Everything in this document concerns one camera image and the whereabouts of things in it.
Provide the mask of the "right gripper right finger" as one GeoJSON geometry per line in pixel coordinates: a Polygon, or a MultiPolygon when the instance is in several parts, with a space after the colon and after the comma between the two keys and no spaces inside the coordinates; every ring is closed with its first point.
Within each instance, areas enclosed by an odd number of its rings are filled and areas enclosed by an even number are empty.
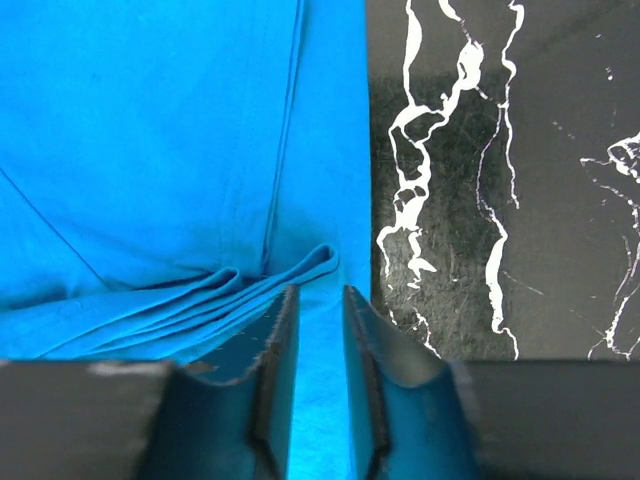
{"type": "Polygon", "coordinates": [[[358,479],[635,479],[635,361],[447,361],[343,291],[358,479]]]}

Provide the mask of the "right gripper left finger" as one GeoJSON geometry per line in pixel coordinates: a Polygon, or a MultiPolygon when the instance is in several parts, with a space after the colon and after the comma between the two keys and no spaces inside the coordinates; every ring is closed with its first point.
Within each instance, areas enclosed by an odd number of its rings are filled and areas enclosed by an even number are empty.
{"type": "Polygon", "coordinates": [[[282,479],[299,290],[201,360],[1,365],[5,479],[282,479]]]}

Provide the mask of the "blue t-shirt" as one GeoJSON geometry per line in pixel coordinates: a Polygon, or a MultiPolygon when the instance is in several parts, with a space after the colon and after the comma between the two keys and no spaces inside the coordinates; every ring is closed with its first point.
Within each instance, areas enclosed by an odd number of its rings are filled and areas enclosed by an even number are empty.
{"type": "Polygon", "coordinates": [[[1,5],[1,365],[202,359],[299,290],[287,473],[351,479],[362,1],[1,5]]]}

